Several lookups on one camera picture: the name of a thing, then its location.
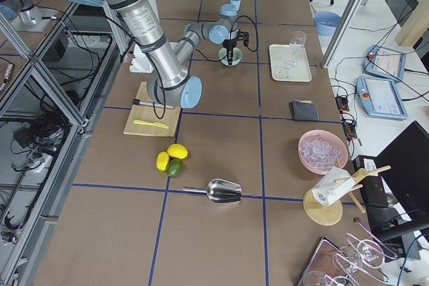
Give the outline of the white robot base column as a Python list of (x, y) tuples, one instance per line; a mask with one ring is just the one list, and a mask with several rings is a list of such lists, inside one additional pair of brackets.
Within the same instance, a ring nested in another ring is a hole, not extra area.
[(175, 75), (180, 63), (168, 42), (149, 52), (143, 52), (141, 49), (141, 46), (134, 45), (131, 72), (149, 73), (157, 70), (160, 74)]

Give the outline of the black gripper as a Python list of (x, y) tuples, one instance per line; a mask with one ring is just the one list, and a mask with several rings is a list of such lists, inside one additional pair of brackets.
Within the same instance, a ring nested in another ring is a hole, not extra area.
[(223, 47), (225, 48), (225, 64), (233, 65), (234, 59), (234, 48), (237, 47), (239, 36), (237, 33), (230, 33), (227, 38), (223, 41)]

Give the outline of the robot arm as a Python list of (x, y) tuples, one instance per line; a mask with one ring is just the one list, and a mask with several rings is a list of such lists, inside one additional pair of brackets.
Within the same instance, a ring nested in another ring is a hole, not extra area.
[(214, 44), (230, 41), (237, 35), (236, 18), (240, 0), (230, 0), (221, 7), (215, 22), (191, 23), (184, 37), (171, 46), (149, 0), (68, 0), (101, 7), (108, 5), (119, 13), (140, 50), (146, 55), (154, 71), (147, 83), (147, 93), (156, 103), (191, 109), (200, 101), (202, 82), (191, 76), (184, 61), (205, 39)]

